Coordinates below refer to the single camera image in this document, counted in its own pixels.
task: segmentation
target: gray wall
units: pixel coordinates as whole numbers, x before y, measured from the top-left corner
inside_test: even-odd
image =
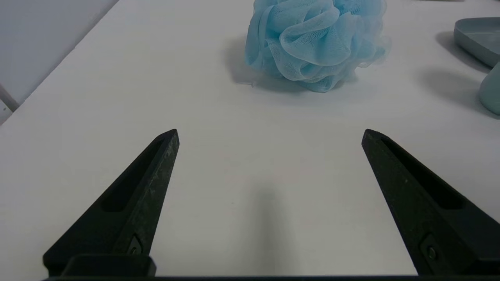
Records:
[[[117,1],[0,0],[0,85],[24,102]]]

